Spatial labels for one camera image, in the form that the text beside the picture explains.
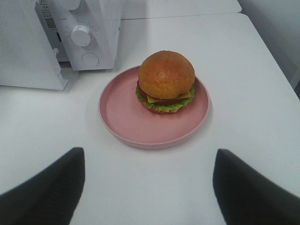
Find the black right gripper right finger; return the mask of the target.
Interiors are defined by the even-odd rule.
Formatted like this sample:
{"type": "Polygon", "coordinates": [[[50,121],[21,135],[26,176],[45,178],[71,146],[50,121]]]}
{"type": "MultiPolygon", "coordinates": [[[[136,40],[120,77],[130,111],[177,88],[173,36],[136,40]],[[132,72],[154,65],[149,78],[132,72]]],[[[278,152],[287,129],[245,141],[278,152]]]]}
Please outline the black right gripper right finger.
{"type": "Polygon", "coordinates": [[[213,189],[228,225],[298,225],[300,199],[226,149],[218,149],[213,189]]]}

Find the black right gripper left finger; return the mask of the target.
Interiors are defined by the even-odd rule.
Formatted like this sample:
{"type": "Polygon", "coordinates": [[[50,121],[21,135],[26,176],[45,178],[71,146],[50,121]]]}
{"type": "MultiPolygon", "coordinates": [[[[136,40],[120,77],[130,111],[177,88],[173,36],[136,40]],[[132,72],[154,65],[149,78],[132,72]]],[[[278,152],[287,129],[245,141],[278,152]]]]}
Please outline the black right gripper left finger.
{"type": "Polygon", "coordinates": [[[75,147],[32,178],[1,194],[0,223],[68,225],[84,183],[84,150],[75,147]]]}

